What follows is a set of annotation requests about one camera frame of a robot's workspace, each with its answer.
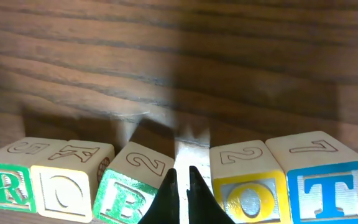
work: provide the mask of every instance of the blue border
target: blue border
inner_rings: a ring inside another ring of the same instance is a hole
[[[294,224],[302,223],[358,223],[358,218],[354,219],[346,219],[346,220],[326,220],[326,221],[308,221],[302,222],[300,218],[300,208],[299,208],[299,195],[298,195],[298,182],[297,177],[299,175],[321,175],[321,174],[331,174],[334,172],[349,172],[352,170],[358,170],[358,161],[354,162],[345,162],[341,164],[330,164],[316,167],[308,167],[303,169],[295,169],[288,171],[288,193],[290,196],[290,206],[291,206],[291,214],[292,220]]]

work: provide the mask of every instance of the green block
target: green block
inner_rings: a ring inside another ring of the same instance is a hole
[[[0,209],[36,212],[28,167],[0,164]]]
[[[114,224],[136,224],[150,208],[158,189],[106,169],[93,206],[93,215]]]

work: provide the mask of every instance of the wood grain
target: wood grain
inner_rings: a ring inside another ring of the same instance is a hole
[[[315,130],[358,152],[356,0],[0,0],[0,147]]]

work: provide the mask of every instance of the letter block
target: letter block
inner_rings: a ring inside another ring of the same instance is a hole
[[[107,223],[138,223],[174,160],[129,142],[106,169],[93,214]]]
[[[110,144],[71,140],[31,167],[38,213],[88,223],[98,180],[114,158]]]
[[[322,131],[266,145],[287,174],[294,223],[358,223],[358,153]]]
[[[285,174],[266,145],[241,142],[210,150],[216,200],[235,223],[289,223]]]
[[[0,209],[36,212],[30,167],[65,142],[23,138],[0,148]]]

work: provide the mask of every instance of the yellow border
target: yellow border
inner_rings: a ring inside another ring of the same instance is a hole
[[[223,198],[220,186],[227,184],[236,184],[242,182],[251,182],[262,179],[275,179],[277,188],[278,209],[280,211],[280,222],[272,223],[291,223],[290,207],[288,205],[287,178],[280,170],[263,172],[259,174],[240,175],[235,177],[226,177],[214,179],[212,182],[215,199],[224,210]]]

